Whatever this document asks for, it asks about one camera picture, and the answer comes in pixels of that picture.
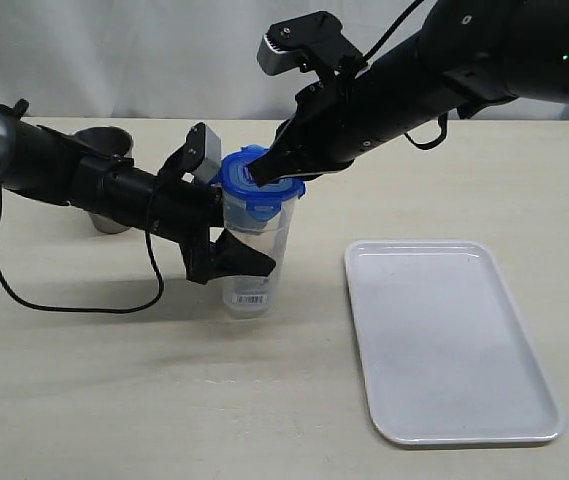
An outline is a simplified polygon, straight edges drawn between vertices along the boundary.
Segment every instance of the barcode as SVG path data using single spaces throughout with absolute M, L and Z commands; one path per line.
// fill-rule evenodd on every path
M 263 305 L 267 295 L 234 295 L 233 303 L 238 305 Z

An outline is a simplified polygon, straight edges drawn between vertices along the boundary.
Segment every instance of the stainless steel cup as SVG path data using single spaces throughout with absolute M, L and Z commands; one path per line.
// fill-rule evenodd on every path
M 91 127 L 75 132 L 73 136 L 108 155 L 127 157 L 133 151 L 133 137 L 118 127 Z M 109 235 L 122 233 L 131 228 L 96 213 L 89 213 L 88 216 L 99 232 Z

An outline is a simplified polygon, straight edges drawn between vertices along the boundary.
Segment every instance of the plastic tray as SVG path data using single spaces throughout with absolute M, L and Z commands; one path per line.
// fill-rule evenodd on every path
M 472 242 L 352 245 L 370 415 L 403 445 L 546 443 L 564 418 L 492 255 Z

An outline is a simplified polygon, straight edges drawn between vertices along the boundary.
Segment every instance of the blue container lid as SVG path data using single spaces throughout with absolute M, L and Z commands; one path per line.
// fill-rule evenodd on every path
M 268 221 L 282 210 L 282 204 L 306 193 L 304 182 L 297 178 L 283 178 L 258 187 L 248 171 L 248 164 L 268 152 L 258 145 L 243 147 L 222 162 L 220 183 L 229 195 L 246 202 L 246 210 L 259 221 Z

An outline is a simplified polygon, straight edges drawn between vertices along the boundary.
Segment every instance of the table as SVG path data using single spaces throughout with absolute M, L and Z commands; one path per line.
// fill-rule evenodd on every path
M 112 124 L 155 171 L 195 121 Z M 276 122 L 212 121 L 224 151 L 268 144 Z M 436 126 L 417 132 L 435 135 Z M 371 425 L 343 254 L 359 239 L 469 239 L 501 264 L 568 429 L 543 448 L 406 451 Z M 397 140 L 308 185 L 268 318 L 230 321 L 219 284 L 183 280 L 156 240 L 167 294 L 127 316 L 33 312 L 0 289 L 0 479 L 569 478 L 569 123 L 456 122 L 424 153 Z M 154 294 L 143 236 L 7 194 L 0 259 L 54 304 L 127 306 Z

